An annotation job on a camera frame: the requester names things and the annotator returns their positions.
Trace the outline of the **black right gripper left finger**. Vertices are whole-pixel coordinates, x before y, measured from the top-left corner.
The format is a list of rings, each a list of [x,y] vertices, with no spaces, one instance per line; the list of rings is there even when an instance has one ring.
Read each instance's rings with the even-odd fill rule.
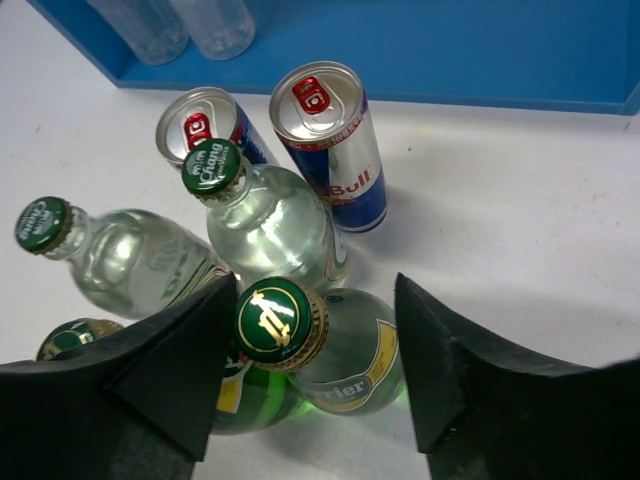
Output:
[[[5,479],[188,479],[204,459],[233,275],[50,361],[1,368]]]

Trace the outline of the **Red Bull can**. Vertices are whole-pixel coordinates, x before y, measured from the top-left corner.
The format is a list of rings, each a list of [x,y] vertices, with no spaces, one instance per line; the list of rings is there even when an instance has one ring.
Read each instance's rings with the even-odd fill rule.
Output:
[[[380,151],[368,99],[344,64],[302,65],[276,86],[272,127],[304,179],[345,231],[366,232],[388,209]]]
[[[279,164],[243,108],[220,88],[182,94],[165,109],[155,130],[158,151],[176,170],[195,146],[211,138],[231,141],[252,164]]]

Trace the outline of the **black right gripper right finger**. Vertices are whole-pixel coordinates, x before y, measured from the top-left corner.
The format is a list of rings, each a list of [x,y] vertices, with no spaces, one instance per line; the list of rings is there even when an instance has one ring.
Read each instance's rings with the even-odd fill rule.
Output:
[[[405,275],[399,349],[434,479],[635,479],[639,362],[587,367],[505,339]]]

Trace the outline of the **green Perrier bottle yellow label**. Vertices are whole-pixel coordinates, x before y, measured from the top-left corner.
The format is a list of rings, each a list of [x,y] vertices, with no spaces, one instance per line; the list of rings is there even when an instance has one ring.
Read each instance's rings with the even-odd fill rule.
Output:
[[[366,291],[265,278],[240,296],[233,331],[257,367],[286,375],[329,414],[379,411],[404,388],[395,312]]]

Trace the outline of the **clear Chang water bottle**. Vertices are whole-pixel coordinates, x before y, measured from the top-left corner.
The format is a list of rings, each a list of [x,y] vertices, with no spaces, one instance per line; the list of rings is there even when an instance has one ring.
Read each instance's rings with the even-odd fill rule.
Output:
[[[326,290],[346,280],[348,251],[331,212],[294,172],[254,165],[213,138],[187,154],[181,179],[206,208],[215,252],[245,285],[285,276]]]

